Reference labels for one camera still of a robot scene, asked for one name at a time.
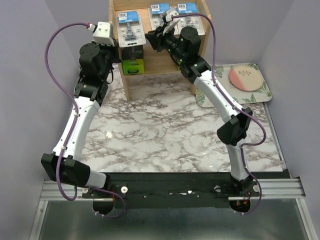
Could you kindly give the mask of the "black green razor box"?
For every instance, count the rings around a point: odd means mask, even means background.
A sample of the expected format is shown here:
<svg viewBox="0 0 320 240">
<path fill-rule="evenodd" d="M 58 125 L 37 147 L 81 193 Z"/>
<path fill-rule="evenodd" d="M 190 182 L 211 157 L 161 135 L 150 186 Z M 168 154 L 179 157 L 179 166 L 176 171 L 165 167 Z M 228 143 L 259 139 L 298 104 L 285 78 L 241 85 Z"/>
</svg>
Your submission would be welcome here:
<svg viewBox="0 0 320 240">
<path fill-rule="evenodd" d="M 142 45 L 122 49 L 122 70 L 125 75 L 145 73 L 144 48 Z"/>
</svg>

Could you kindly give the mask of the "blue razor blister pack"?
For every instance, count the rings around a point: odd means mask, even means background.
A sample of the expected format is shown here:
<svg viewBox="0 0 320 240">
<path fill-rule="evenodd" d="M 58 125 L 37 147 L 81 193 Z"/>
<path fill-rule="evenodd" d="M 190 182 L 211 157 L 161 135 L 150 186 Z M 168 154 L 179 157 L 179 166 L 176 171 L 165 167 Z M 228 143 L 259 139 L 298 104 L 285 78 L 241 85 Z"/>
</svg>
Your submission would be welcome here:
<svg viewBox="0 0 320 240">
<path fill-rule="evenodd" d="M 121 48 L 143 46 L 146 44 L 142 20 L 136 10 L 119 12 L 117 14 L 117 34 Z"/>
<path fill-rule="evenodd" d="M 164 24 L 162 15 L 169 9 L 170 5 L 168 3 L 156 3 L 150 5 L 148 13 L 152 31 Z"/>
<path fill-rule="evenodd" d="M 185 16 L 187 14 L 195 14 L 199 12 L 195 2 L 178 3 L 176 6 L 176 10 L 178 14 L 181 16 L 177 24 L 179 34 L 184 27 L 192 27 L 197 29 L 197 32 L 200 36 L 205 34 L 205 30 L 200 16 Z"/>
</svg>

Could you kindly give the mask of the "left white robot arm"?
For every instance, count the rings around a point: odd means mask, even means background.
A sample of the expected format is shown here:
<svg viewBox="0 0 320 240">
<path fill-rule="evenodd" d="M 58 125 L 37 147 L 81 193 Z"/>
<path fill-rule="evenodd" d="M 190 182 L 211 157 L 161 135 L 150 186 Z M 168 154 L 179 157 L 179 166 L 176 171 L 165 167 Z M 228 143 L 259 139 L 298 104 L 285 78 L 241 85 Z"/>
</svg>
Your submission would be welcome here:
<svg viewBox="0 0 320 240">
<path fill-rule="evenodd" d="M 119 47 L 86 43 L 79 50 L 80 73 L 72 107 L 63 134 L 51 153 L 42 155 L 41 164 L 52 181 L 93 188 L 101 198 L 111 191 L 106 174 L 82 163 L 82 150 L 92 120 L 109 93 L 108 76 L 119 62 Z"/>
</svg>

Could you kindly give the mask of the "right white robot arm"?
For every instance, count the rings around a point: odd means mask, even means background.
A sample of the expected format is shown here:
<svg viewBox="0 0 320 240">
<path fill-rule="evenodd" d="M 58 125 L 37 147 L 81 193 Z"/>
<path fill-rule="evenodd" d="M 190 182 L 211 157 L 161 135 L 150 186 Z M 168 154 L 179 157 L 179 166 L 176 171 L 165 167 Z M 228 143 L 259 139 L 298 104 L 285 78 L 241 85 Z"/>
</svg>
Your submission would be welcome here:
<svg viewBox="0 0 320 240">
<path fill-rule="evenodd" d="M 182 75 L 204 92 L 219 112 L 224 124 L 216 132 L 228 151 L 230 191 L 241 196 L 253 181 L 246 171 L 247 161 L 241 153 L 241 144 L 247 136 L 253 112 L 250 108 L 238 105 L 219 84 L 211 66 L 199 54 L 201 38 L 195 28 L 184 27 L 179 37 L 175 37 L 173 30 L 167 33 L 164 30 L 163 26 L 159 26 L 146 33 L 145 37 L 155 51 L 165 50 L 169 53 Z"/>
</svg>

